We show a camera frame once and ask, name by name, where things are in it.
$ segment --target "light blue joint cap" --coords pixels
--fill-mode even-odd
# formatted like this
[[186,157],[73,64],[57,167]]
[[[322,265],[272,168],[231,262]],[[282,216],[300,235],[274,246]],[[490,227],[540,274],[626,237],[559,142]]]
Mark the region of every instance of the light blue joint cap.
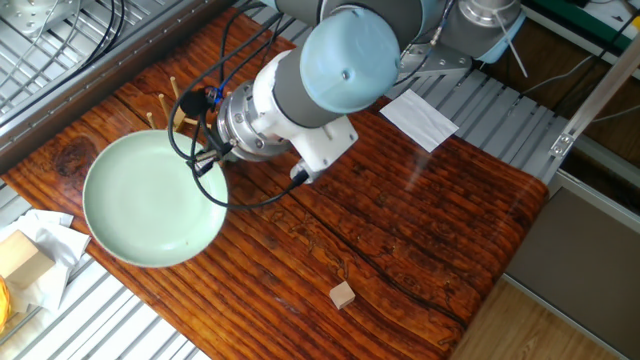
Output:
[[420,34],[427,31],[427,20],[429,20],[429,16],[435,9],[436,0],[422,0],[422,26],[420,27]]
[[341,11],[313,30],[302,48],[300,74],[313,101],[350,114],[367,108],[398,79],[400,45],[376,13]]
[[278,5],[276,5],[276,0],[260,0],[263,4],[270,6],[276,10],[278,10]]
[[[520,28],[522,27],[522,24],[524,24],[524,20],[526,18],[527,16],[524,14],[524,11],[521,11],[520,16],[518,16],[511,28],[507,30],[509,40],[513,40],[513,38],[516,37],[516,34],[518,34],[518,31],[520,31]],[[504,54],[508,47],[509,42],[507,41],[507,36],[503,36],[502,40],[495,44],[491,48],[491,50],[487,51],[484,55],[480,56],[476,60],[485,62],[487,64],[493,64],[498,61],[500,57],[502,57],[502,54]]]

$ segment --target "metal frame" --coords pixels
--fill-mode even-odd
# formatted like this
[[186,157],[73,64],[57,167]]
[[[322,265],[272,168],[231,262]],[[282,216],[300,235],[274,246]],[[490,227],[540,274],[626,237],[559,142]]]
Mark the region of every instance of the metal frame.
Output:
[[558,136],[549,150],[549,155],[555,158],[549,172],[555,172],[560,167],[578,136],[591,124],[639,65],[640,36],[637,36]]
[[578,195],[589,204],[640,234],[640,216],[638,214],[628,210],[598,190],[560,169],[551,180],[551,183],[549,183],[549,198],[552,198],[562,188]]

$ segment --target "white cable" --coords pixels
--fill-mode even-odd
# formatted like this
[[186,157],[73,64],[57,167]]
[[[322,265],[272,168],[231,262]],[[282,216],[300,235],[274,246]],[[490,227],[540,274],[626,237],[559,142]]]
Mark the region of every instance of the white cable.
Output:
[[[76,30],[77,25],[78,25],[78,19],[80,19],[80,9],[81,9],[81,5],[82,5],[82,0],[75,0],[78,3],[78,6],[76,8],[76,13],[75,13],[75,20],[73,21],[73,25],[71,26],[71,30],[69,30],[69,35],[67,35],[67,37],[64,39],[64,42],[62,43],[62,45],[60,45],[60,47],[58,48],[58,50],[56,50],[55,53],[53,53],[53,56],[51,56],[51,58],[31,77],[31,79],[27,80],[22,87],[20,87],[18,90],[16,90],[13,94],[11,94],[10,96],[6,97],[4,99],[4,101],[2,103],[0,103],[0,109],[4,108],[5,105],[7,105],[8,102],[11,101],[11,99],[13,99],[14,97],[16,97],[20,91],[22,91],[22,89],[26,88],[31,82],[33,82],[35,79],[38,78],[38,76],[40,76],[40,74],[42,74],[43,71],[45,71],[49,65],[51,65],[51,63],[53,63],[55,61],[55,59],[58,57],[58,55],[60,55],[62,53],[62,51],[64,50],[64,48],[67,46],[67,44],[69,43],[69,41],[71,40],[71,36],[73,35],[73,32]],[[6,81],[9,79],[10,76],[7,76],[7,79],[5,79],[1,84],[0,87],[2,87],[2,85],[4,85],[6,83]]]
[[600,122],[600,121],[611,120],[611,119],[614,119],[614,118],[617,118],[617,117],[620,117],[620,116],[623,116],[623,115],[630,114],[630,113],[632,113],[632,112],[634,112],[634,111],[638,111],[638,110],[640,110],[640,105],[638,105],[638,106],[634,106],[634,107],[632,107],[631,109],[627,109],[627,110],[622,111],[622,112],[619,112],[619,113],[617,113],[617,114],[613,114],[613,115],[605,116],[605,117],[600,118],[600,119],[595,119],[595,120],[593,120],[591,123],[593,124],[593,123],[597,123],[597,122]]
[[527,94],[529,94],[529,93],[531,93],[531,92],[533,92],[535,90],[538,90],[539,88],[541,88],[541,87],[543,87],[543,86],[545,86],[545,85],[547,85],[547,84],[549,84],[551,82],[554,82],[554,81],[560,80],[560,79],[564,79],[566,77],[569,77],[569,76],[573,75],[576,71],[578,71],[578,69],[580,69],[582,67],[582,65],[586,64],[591,59],[593,59],[593,55],[587,56],[584,60],[582,60],[578,65],[576,65],[573,69],[571,69],[566,74],[555,76],[555,77],[552,77],[550,79],[547,79],[547,80],[541,82],[540,84],[532,87],[531,89],[524,91],[522,93],[522,95],[527,95]]
[[527,70],[524,68],[524,64],[522,63],[522,60],[520,60],[520,56],[518,55],[518,52],[516,51],[516,47],[513,46],[513,43],[511,42],[511,37],[509,36],[509,33],[507,32],[507,29],[504,27],[504,23],[502,23],[502,19],[500,18],[500,15],[498,14],[498,10],[493,10],[493,15],[496,17],[496,19],[498,19],[498,23],[500,24],[500,27],[502,28],[502,32],[504,32],[504,37],[507,39],[507,42],[509,43],[509,47],[511,48],[511,51],[513,51],[513,56],[516,57],[516,61],[518,62],[518,65],[520,65],[520,69],[522,70],[522,74],[524,75],[524,77],[528,78],[529,74],[527,74]]
[[18,70],[20,68],[20,65],[22,64],[22,62],[24,61],[24,59],[27,58],[27,55],[29,54],[29,52],[31,52],[31,50],[33,49],[34,46],[36,46],[36,43],[38,41],[40,41],[40,38],[42,38],[42,34],[44,33],[44,28],[47,25],[47,22],[49,21],[49,18],[51,17],[51,15],[53,15],[53,12],[56,10],[56,7],[58,6],[58,4],[60,3],[61,0],[56,0],[55,4],[53,4],[53,8],[51,9],[51,12],[49,13],[49,15],[47,15],[47,17],[44,19],[44,23],[42,24],[42,28],[40,28],[40,32],[38,32],[38,36],[36,36],[36,39],[31,43],[31,45],[29,45],[29,48],[27,48],[27,51],[25,51],[22,56],[20,56],[18,58],[18,61],[16,61],[16,64],[13,66],[13,69],[11,69],[10,72],[7,73],[7,77],[4,78],[4,80],[2,80],[2,82],[0,82],[0,88],[4,86],[4,84],[7,83],[7,81],[13,76],[13,73],[16,72],[16,70]]

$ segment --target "wood grain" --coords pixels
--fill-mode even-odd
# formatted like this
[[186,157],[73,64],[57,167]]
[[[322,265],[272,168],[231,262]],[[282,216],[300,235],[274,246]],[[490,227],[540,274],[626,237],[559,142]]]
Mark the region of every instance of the wood grain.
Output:
[[615,360],[585,335],[500,280],[453,360]]
[[[170,76],[185,87],[217,61],[233,11],[3,180],[37,208],[76,215],[73,227],[88,232],[81,194],[92,161],[110,142],[148,128],[147,112],[162,111],[158,93],[175,101]],[[230,47],[258,28],[246,17],[236,23]],[[271,56],[292,47],[279,39]],[[253,78],[259,60],[229,90]],[[213,77],[207,83],[216,85]],[[384,103],[351,117],[361,140],[321,180],[271,206],[229,212],[220,235],[191,261],[140,269],[95,242],[88,252],[213,358],[448,358],[547,189],[458,138],[426,153],[380,117]],[[254,203],[281,192],[296,162],[289,153],[225,167],[232,201]],[[356,300],[337,311],[329,291],[345,280]]]

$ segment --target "wooden stick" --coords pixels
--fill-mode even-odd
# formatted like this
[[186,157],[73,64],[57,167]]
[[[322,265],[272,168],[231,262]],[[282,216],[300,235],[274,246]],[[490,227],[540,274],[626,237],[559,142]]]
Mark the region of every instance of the wooden stick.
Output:
[[171,115],[171,108],[169,107],[169,104],[167,104],[167,101],[164,99],[164,94],[158,95],[158,100],[160,100],[160,105],[162,105],[164,115],[167,117],[167,120],[169,120],[169,116]]
[[147,113],[147,120],[149,120],[149,125],[151,125],[151,128],[153,130],[158,129],[158,126],[156,125],[156,121],[153,118],[153,113]]
[[[193,125],[193,126],[198,125],[198,121],[197,121],[197,120],[193,120],[193,119],[189,119],[189,118],[185,118],[185,119],[184,119],[184,122],[185,122],[186,124]],[[211,129],[211,124],[207,124],[207,127],[208,127],[209,129]]]
[[171,87],[173,88],[173,93],[176,95],[176,100],[180,97],[180,88],[178,87],[178,82],[176,81],[176,77],[172,76],[169,80],[171,80]]

